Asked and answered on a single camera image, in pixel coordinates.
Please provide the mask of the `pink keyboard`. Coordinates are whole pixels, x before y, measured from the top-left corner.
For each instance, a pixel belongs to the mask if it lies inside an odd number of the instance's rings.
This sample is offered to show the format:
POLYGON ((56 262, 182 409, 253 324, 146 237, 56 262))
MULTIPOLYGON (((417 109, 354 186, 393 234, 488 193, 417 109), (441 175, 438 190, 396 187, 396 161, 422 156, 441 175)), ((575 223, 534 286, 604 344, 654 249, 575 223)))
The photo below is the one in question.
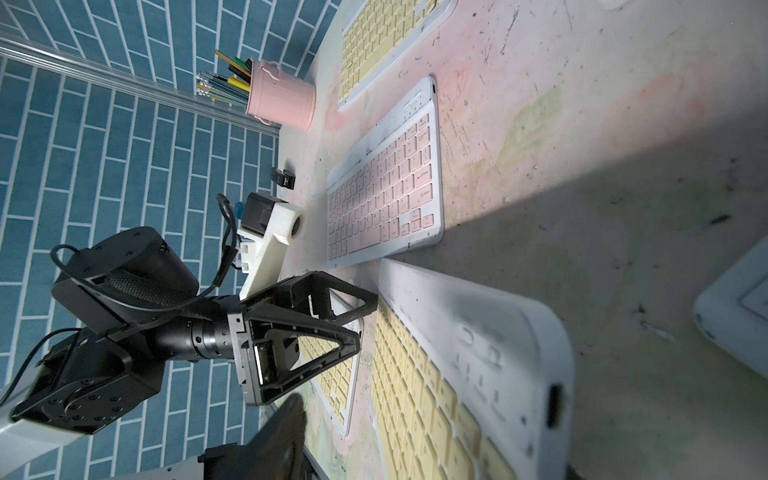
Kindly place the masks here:
POLYGON ((329 268, 437 244, 444 234, 437 83, 422 78, 327 178, 329 268))

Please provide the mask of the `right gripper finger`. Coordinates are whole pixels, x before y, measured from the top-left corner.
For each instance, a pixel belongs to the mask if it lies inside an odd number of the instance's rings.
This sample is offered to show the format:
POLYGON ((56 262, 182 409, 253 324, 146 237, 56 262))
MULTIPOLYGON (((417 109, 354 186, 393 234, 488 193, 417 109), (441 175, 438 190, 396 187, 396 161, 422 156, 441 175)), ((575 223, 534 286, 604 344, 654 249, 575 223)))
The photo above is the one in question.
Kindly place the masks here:
POLYGON ((241 479, 303 479, 307 417, 299 394, 291 394, 240 457, 241 479))

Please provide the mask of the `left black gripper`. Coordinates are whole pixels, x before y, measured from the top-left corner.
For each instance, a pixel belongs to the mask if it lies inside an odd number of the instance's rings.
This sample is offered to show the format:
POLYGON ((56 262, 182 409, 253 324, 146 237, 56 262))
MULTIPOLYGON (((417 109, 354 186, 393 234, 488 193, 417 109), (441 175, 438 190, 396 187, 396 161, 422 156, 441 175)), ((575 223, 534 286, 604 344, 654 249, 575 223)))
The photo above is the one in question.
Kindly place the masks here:
POLYGON ((327 272, 312 271, 282 280, 230 307, 230 339, 244 402, 270 404, 357 355, 361 350, 359 335, 334 324, 361 319, 371 314, 377 304, 376 293, 327 272), (332 310, 332 291, 354 297, 360 305, 336 314, 332 310), (315 314, 320 320, 295 319, 293 311, 315 314), (299 336, 330 341, 335 348, 294 367, 299 336))

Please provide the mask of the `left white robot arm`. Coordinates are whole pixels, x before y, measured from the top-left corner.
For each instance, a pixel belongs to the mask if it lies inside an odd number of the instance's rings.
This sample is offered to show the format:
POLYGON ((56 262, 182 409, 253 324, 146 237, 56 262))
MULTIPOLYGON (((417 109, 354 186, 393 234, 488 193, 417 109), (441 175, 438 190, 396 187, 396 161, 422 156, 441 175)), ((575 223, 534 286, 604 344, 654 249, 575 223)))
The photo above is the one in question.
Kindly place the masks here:
POLYGON ((270 404, 353 358, 375 293, 313 271, 247 299, 211 296, 150 227, 61 262, 54 299, 81 326, 33 350, 1 397, 1 470, 92 435, 158 394, 171 361, 229 360, 247 405, 270 404))

